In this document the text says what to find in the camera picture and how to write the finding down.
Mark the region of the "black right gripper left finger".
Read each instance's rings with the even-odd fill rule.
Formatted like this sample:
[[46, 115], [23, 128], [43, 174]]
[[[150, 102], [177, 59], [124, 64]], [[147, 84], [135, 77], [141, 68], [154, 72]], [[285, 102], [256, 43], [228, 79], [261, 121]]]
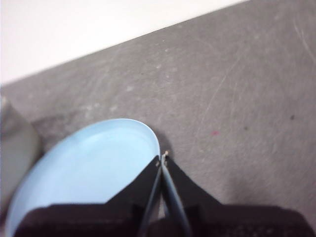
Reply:
[[153, 160], [106, 203], [56, 204], [27, 213], [16, 237], [136, 237], [152, 214], [160, 185], [160, 159]]

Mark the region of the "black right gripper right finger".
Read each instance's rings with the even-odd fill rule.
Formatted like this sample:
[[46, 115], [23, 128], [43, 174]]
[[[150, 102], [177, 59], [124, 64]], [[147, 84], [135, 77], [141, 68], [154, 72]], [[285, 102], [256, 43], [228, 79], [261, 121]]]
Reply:
[[302, 214], [267, 205], [222, 204], [197, 185], [168, 154], [161, 156], [167, 213], [186, 237], [309, 237]]

